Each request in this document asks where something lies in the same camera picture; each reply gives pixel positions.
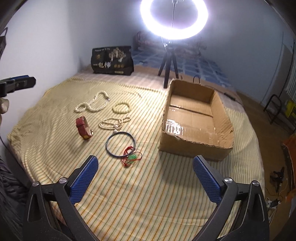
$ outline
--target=black bangle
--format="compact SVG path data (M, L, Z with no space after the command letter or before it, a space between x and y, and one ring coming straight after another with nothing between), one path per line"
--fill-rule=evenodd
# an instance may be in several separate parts
M113 153L111 153L111 152L109 151L109 148L108 148L109 140L110 140L113 136L116 136L116 135L119 135L119 134L128 135L128 136L133 140L133 149L130 151L130 153L128 153L128 154L126 154L126 155L123 155L123 156L117 156L117 155L114 155ZM134 138L131 134L129 134L128 132L125 132L125 131L121 131L121 132L113 133L111 136L109 136L109 138L108 138L107 141L106 141L106 151L110 154L110 156L113 156L113 157L116 157L116 158L124 158L124 157L127 157L127 156L129 156L131 153L133 153L135 150L136 150L136 140L135 140L135 138Z

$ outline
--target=light stand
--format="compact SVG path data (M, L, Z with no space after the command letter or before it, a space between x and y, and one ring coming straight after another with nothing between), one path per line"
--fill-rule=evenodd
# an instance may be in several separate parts
M173 20L172 20L172 28L173 28L174 21L175 21L175 9L176 9L176 4L178 3L178 0L172 0L172 3L173 3ZM169 41L168 44L164 45L164 47L165 47L165 56L163 57L163 61L159 68L158 76L161 75L163 68L165 66L165 80L163 83L163 87L166 89L168 87L168 79L170 77L170 66L172 61L173 61L177 79L179 78L179 73L178 73L177 60L176 60L175 49L173 44L171 43L171 41Z

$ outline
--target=red string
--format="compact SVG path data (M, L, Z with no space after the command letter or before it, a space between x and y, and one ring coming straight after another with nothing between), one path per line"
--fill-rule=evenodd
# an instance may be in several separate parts
M133 150L133 147L132 146L127 147L124 150L123 155L127 155L129 150ZM138 151L133 152L133 153L130 153L129 155L132 155L132 154L135 154L135 153L141 154L141 157L140 158L137 158L137 159L133 159L133 160L128 160L128 156L121 158L121 162L123 163L124 167L130 167L132 165L132 163L134 163L135 161L139 161L139 160L142 159L142 156L143 155L142 155L141 152L138 152Z

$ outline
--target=pearl strand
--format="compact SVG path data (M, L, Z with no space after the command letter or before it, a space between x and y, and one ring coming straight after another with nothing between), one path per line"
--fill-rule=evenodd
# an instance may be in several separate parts
M105 95L106 102L100 108L94 109L94 108L91 107L91 105L97 100L99 94L104 94ZM99 91L98 93L96 93L94 99L91 102L80 103L78 106L76 106L74 111L76 113L82 113L83 111L85 111L87 109L90 112L99 112L102 109L104 109L109 104L109 102L110 102L110 98L109 98L107 92L106 91Z
M115 124L113 122L109 122L108 120L115 120L118 122L118 124ZM114 133L117 133L122 128L123 123L127 123L131 120L129 116L126 116L124 118L116 118L116 117L109 117L105 118L100 121L99 127L104 130L113 130Z
M125 104L125 105L127 105L128 110L124 110L124 111L116 110L115 107L118 106L118 105L120 105L120 104ZM130 106L130 104L129 104L128 102L126 102L126 101L121 101L121 102L116 103L116 104L113 106L112 110L113 110L113 112L114 112L115 114L127 114L127 113L131 112L131 106Z

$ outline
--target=metal knob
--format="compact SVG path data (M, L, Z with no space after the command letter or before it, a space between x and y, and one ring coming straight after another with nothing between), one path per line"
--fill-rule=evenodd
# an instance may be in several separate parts
M39 182L33 182L33 183L32 183L32 186L33 186L33 187L37 187L38 185L39 185Z
M227 182L227 183L232 183L232 178L231 177L226 177L225 179L224 179L224 181L225 182Z
M260 183L258 181L253 181L252 184L255 185L256 187L258 187L260 185Z
M62 177L62 178L59 180L59 183L63 184L63 183L66 183L67 181L68 181L67 178Z

